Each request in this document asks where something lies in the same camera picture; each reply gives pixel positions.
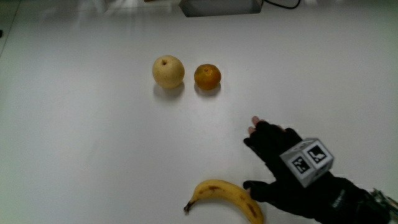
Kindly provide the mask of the person's right hand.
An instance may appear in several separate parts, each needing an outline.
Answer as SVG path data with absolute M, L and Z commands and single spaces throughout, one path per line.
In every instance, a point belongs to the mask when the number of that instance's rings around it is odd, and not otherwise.
M 275 177 L 270 184 L 257 180 L 243 183 L 253 200 L 319 223 L 387 224 L 391 221 L 390 211 L 377 203 L 368 191 L 330 172 L 303 187 L 280 158 L 302 138 L 292 128 L 282 129 L 257 116 L 252 117 L 252 123 L 244 143 Z

